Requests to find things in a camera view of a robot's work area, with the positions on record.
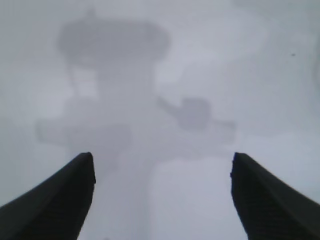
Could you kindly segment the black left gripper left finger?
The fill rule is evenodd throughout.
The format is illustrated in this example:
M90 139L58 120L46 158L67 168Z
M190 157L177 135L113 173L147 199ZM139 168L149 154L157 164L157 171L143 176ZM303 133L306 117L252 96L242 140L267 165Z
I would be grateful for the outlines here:
M0 208L2 240L76 240L92 204L94 158L80 153L45 181Z

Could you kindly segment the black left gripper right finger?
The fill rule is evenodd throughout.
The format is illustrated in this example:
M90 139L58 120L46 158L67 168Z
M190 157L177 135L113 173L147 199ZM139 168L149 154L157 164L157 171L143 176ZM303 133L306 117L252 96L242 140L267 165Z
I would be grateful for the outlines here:
M231 196L249 240L318 240L320 205L246 153L232 160Z

